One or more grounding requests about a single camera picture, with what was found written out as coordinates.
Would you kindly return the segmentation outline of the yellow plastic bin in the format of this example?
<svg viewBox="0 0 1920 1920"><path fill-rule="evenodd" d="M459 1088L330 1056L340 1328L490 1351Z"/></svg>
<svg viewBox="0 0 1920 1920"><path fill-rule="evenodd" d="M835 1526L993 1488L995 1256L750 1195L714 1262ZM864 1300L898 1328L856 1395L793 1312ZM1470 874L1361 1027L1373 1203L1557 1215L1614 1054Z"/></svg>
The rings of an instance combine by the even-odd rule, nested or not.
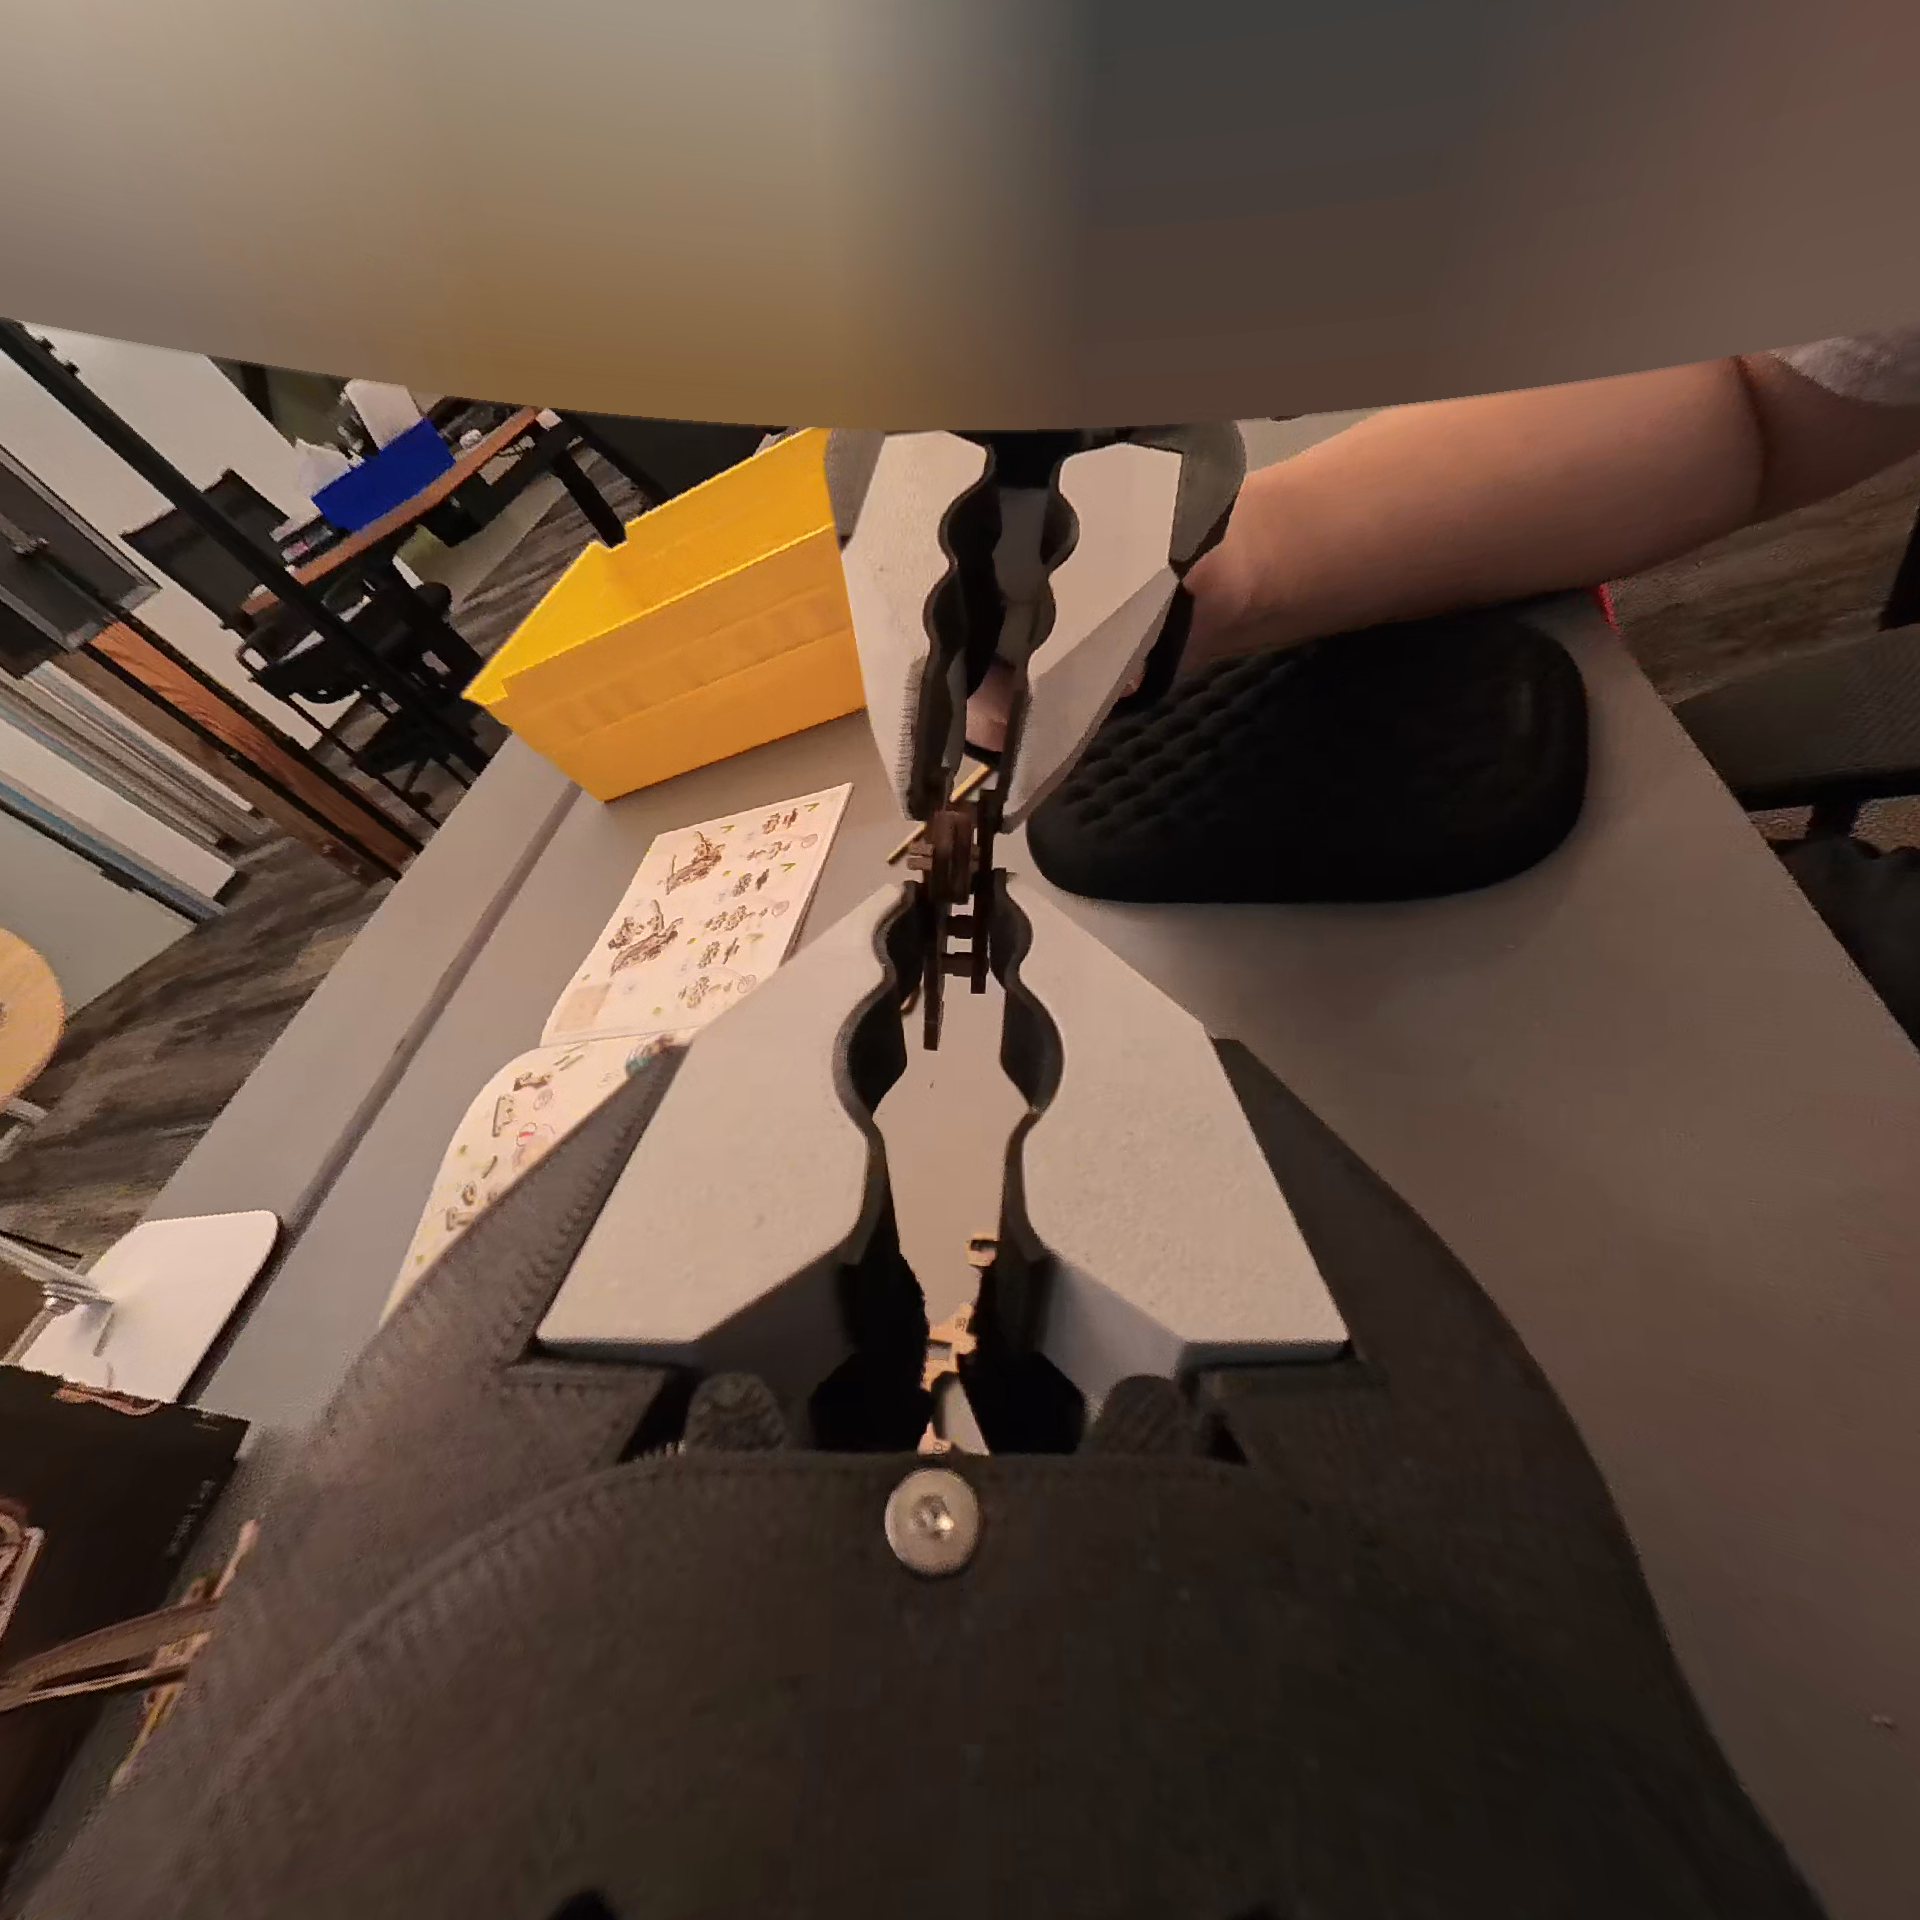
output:
<svg viewBox="0 0 1920 1920"><path fill-rule="evenodd" d="M858 712L827 447L789 433L589 544L466 700L599 801Z"/></svg>

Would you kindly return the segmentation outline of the person's right hand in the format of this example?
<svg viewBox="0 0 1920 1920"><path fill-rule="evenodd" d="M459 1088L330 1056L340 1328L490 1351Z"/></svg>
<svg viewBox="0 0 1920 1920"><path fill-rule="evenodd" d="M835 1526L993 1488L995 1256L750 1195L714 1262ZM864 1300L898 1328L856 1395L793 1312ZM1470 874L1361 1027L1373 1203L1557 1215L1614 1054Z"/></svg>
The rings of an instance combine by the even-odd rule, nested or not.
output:
<svg viewBox="0 0 1920 1920"><path fill-rule="evenodd" d="M1284 467L1260 467L1240 484L1225 532L1183 579L1183 678L1221 659L1284 649L1308 637L1310 568L1302 526Z"/></svg>

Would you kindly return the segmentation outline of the black model kit box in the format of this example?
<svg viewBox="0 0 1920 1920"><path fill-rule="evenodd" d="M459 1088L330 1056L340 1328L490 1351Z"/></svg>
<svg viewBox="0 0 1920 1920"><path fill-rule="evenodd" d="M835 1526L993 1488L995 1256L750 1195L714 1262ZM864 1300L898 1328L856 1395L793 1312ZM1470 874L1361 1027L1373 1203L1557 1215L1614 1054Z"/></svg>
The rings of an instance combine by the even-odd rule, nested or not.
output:
<svg viewBox="0 0 1920 1920"><path fill-rule="evenodd" d="M3 1670L170 1605L247 1423L1 1369ZM1 1864L25 1856L104 1698L1 1720Z"/></svg>

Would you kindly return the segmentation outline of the illustrated instruction booklet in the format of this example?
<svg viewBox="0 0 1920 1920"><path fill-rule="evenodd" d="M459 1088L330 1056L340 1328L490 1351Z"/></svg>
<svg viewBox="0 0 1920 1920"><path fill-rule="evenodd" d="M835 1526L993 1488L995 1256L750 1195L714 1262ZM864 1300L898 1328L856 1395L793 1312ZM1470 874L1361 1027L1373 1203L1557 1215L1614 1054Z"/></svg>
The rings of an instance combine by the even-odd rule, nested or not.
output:
<svg viewBox="0 0 1920 1920"><path fill-rule="evenodd" d="M383 1314L617 1088L785 961L848 801L839 783L653 839L540 1041L455 1124Z"/></svg>

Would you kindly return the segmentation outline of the white stand base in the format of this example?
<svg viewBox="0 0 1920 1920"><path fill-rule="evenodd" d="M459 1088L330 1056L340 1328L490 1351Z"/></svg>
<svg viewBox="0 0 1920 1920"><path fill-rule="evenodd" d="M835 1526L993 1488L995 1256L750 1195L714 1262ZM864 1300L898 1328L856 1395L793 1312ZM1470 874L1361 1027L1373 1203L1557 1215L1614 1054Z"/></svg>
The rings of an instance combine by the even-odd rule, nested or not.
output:
<svg viewBox="0 0 1920 1920"><path fill-rule="evenodd" d="M88 1393L177 1401L276 1248L272 1211L150 1219L88 1268L3 1235L39 1302L3 1363Z"/></svg>

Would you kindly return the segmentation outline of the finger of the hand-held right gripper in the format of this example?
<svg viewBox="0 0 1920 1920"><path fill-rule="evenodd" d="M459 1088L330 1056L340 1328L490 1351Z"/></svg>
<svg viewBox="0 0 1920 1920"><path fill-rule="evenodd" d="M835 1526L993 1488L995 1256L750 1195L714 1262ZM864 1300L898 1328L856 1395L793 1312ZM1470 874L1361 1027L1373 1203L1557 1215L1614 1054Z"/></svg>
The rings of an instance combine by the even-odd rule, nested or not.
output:
<svg viewBox="0 0 1920 1920"><path fill-rule="evenodd" d="M1074 540L1046 573L1050 623L1029 655L999 765L999 825L1021 827L1068 775L1159 637L1183 457L1114 443L1062 463L1054 486Z"/></svg>
<svg viewBox="0 0 1920 1920"><path fill-rule="evenodd" d="M942 429L837 427L831 508L876 752L926 821L961 758L969 649L995 639L995 457Z"/></svg>

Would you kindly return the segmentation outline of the wooden desk with black legs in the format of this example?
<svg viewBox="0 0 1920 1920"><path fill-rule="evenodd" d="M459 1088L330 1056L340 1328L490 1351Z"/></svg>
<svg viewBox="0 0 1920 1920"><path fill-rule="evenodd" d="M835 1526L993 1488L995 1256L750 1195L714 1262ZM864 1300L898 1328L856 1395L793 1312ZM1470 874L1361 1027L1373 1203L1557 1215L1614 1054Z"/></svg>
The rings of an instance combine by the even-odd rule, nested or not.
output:
<svg viewBox="0 0 1920 1920"><path fill-rule="evenodd" d="M544 474L554 476L599 538L621 540L615 532L611 496L581 465L585 451L605 453L603 439L583 415L567 411L516 409L474 445L461 451L451 467L425 488L338 540L314 558L288 568L300 585L318 585L348 568L389 564L419 526L437 524L459 510L478 528L520 496Z"/></svg>

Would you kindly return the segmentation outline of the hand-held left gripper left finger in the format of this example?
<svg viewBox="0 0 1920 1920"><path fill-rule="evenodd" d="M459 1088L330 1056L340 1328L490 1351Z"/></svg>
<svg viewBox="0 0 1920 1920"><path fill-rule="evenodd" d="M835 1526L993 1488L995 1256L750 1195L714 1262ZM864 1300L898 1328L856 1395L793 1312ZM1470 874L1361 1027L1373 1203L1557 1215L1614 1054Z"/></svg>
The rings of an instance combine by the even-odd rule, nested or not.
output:
<svg viewBox="0 0 1920 1920"><path fill-rule="evenodd" d="M536 1339L751 1375L821 1448L914 1448L924 1292L876 1106L908 1050L914 888L888 882L684 1045Z"/></svg>

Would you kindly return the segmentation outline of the laser-cut wooden parts sheet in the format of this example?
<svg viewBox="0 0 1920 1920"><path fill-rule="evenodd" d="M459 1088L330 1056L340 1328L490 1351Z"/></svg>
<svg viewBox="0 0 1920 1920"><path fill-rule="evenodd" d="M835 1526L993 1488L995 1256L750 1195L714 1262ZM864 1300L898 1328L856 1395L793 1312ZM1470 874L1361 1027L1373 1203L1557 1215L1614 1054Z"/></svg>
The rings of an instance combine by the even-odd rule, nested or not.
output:
<svg viewBox="0 0 1920 1920"><path fill-rule="evenodd" d="M995 1262L995 1252L995 1233L967 1237L965 1260L971 1274L971 1296L928 1326L922 1369L928 1419L918 1440L918 1452L926 1456L989 1452L989 1442L961 1379L961 1361L973 1355L977 1347L979 1294Z"/></svg>

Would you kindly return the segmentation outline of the small wooden model frame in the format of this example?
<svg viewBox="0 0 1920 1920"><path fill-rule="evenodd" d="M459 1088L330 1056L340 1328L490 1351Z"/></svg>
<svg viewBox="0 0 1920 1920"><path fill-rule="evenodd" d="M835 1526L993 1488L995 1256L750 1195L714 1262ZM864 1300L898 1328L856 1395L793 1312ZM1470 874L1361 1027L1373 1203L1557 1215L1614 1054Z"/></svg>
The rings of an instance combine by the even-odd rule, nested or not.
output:
<svg viewBox="0 0 1920 1920"><path fill-rule="evenodd" d="M3 1670L1 1714L82 1698L132 1692L140 1718L122 1767L172 1714L197 1654L223 1619L227 1591L259 1537L251 1518L239 1526L225 1561L187 1583L183 1599L108 1623L39 1650Z"/></svg>

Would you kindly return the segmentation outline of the wooden model gear assembly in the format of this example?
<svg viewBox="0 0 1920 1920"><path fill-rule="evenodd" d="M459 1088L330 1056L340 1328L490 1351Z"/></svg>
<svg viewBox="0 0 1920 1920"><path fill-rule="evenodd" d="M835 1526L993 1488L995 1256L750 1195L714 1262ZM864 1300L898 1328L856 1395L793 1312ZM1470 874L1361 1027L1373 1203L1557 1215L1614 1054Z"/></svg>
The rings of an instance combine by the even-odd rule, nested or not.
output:
<svg viewBox="0 0 1920 1920"><path fill-rule="evenodd" d="M902 1007L920 1007L924 1049L940 1045L949 981L969 995L987 989L995 827L995 758L967 748L947 799L888 855L914 876L920 975Z"/></svg>

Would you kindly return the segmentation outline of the person's right forearm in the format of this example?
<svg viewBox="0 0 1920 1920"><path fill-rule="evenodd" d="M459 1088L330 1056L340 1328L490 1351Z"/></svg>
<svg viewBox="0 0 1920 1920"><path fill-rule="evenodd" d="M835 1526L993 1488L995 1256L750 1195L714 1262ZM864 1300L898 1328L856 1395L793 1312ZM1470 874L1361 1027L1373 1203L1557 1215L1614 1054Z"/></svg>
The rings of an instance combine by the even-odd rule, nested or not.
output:
<svg viewBox="0 0 1920 1920"><path fill-rule="evenodd" d="M1284 633L1607 585L1749 524L1777 447L1767 354L1377 413L1290 482Z"/></svg>

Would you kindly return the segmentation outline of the blue storage bin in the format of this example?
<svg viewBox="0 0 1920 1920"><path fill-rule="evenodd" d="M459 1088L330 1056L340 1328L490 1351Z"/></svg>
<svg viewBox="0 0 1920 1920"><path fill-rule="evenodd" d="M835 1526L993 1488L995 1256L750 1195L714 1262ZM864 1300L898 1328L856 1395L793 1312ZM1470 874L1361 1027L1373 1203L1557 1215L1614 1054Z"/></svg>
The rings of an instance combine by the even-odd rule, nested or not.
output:
<svg viewBox="0 0 1920 1920"><path fill-rule="evenodd" d="M437 484L455 465L451 445L421 417L312 492L316 512L346 534L369 530Z"/></svg>

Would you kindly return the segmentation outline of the black office chair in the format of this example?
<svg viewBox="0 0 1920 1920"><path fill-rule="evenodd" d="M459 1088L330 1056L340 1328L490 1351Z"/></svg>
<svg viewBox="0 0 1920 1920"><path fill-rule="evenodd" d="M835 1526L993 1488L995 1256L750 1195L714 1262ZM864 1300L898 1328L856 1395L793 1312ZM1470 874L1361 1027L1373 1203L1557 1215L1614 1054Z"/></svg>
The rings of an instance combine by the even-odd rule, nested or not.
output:
<svg viewBox="0 0 1920 1920"><path fill-rule="evenodd" d="M1856 833L1917 795L1917 536L1870 635L1682 700L1676 718L1747 813L1801 807L1769 849L1909 1043L1917 1041L1917 851Z"/></svg>

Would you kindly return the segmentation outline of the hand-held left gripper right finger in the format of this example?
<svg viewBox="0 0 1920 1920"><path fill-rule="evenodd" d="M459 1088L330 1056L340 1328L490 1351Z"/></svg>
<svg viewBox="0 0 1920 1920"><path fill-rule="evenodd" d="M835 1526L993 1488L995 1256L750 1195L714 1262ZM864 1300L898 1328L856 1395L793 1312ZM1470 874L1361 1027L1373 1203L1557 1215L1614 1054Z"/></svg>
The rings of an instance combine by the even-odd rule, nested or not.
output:
<svg viewBox="0 0 1920 1920"><path fill-rule="evenodd" d="M995 892L1025 1112L991 1262L991 1446L1074 1448L1126 1379L1312 1365L1347 1322L1197 1015L1037 892Z"/></svg>

